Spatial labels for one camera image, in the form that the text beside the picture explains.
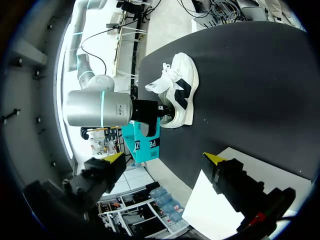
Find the black table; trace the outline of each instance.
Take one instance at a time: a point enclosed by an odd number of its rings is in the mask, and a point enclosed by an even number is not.
[[[188,54],[199,73],[192,126],[161,129],[160,159],[193,188],[203,152],[232,147],[313,180],[320,158],[320,72],[307,34],[286,24],[240,22],[195,32],[145,57],[138,97],[163,63]]]

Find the white shelving unit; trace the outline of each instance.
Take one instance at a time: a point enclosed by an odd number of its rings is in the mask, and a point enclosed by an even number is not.
[[[159,224],[160,225],[162,224],[164,229],[157,231],[155,233],[152,233],[148,236],[145,236],[145,238],[175,239],[175,238],[177,238],[187,232],[187,230],[188,230],[187,228],[188,228],[189,224],[185,220],[181,219],[178,222],[172,222],[169,220],[169,217],[167,215],[160,216],[153,207],[154,199],[152,199],[152,198],[145,200],[145,201],[142,201],[142,202],[138,202],[138,203],[130,205],[130,206],[126,205],[125,201],[127,199],[129,199],[132,195],[137,194],[143,190],[145,190],[145,188],[138,190],[138,191],[135,191],[135,192],[120,195],[117,197],[117,199],[99,201],[97,203],[97,206],[99,209],[99,217],[102,219],[107,219],[107,221],[109,223],[109,224],[106,224],[105,226],[111,227],[112,230],[116,233],[116,232],[118,232],[118,227],[116,227],[115,225],[119,226],[121,224],[122,228],[125,229],[127,234],[129,236],[134,237],[135,233],[134,233],[134,230],[132,229],[133,226],[145,223],[147,221],[151,221],[151,220],[154,221],[155,219],[158,219]],[[114,204],[114,202],[116,200],[118,203],[115,205],[118,207],[118,209],[111,210],[111,205]],[[104,207],[108,207],[108,206],[109,206],[110,211],[103,212]],[[143,206],[145,206],[146,208],[149,208],[150,213],[152,213],[154,216],[151,216],[148,219],[140,219],[140,220],[137,220],[136,222],[126,222],[125,218],[128,216],[128,214],[129,214],[129,216],[131,216],[130,214],[132,214],[134,212],[133,210],[135,210],[139,207],[143,207]]]

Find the water bottle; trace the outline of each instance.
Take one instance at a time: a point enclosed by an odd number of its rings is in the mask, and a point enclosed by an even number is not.
[[[170,214],[173,211],[176,211],[180,208],[180,203],[176,200],[172,200],[163,207],[161,207],[161,211],[163,211],[165,214]]]
[[[150,191],[150,196],[153,199],[156,199],[156,198],[158,198],[161,195],[166,194],[166,193],[167,193],[167,190],[163,186],[159,186],[159,187],[157,187],[157,188],[155,188],[155,189]]]
[[[172,200],[172,196],[169,193],[165,193],[159,197],[157,197],[155,199],[155,204],[161,208],[162,206],[164,206],[165,204],[167,204],[168,202],[170,202]]]
[[[177,223],[182,219],[182,213],[184,212],[183,208],[179,208],[177,211],[174,211],[172,214],[170,214],[169,219]]]

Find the robotic arm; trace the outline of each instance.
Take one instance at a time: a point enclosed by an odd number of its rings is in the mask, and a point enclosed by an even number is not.
[[[73,35],[65,58],[67,71],[77,70],[82,90],[71,91],[63,103],[64,120],[76,127],[126,126],[130,120],[143,123],[146,137],[156,134],[157,119],[173,115],[156,101],[131,100],[127,93],[114,92],[115,82],[107,75],[95,75],[87,54],[77,55],[86,22],[86,12],[102,9],[107,0],[78,0],[73,9]]]

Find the white sheet of paper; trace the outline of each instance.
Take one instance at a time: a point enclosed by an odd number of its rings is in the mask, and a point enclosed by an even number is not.
[[[182,218],[207,238],[221,240],[237,233],[244,216],[216,193],[201,170]]]

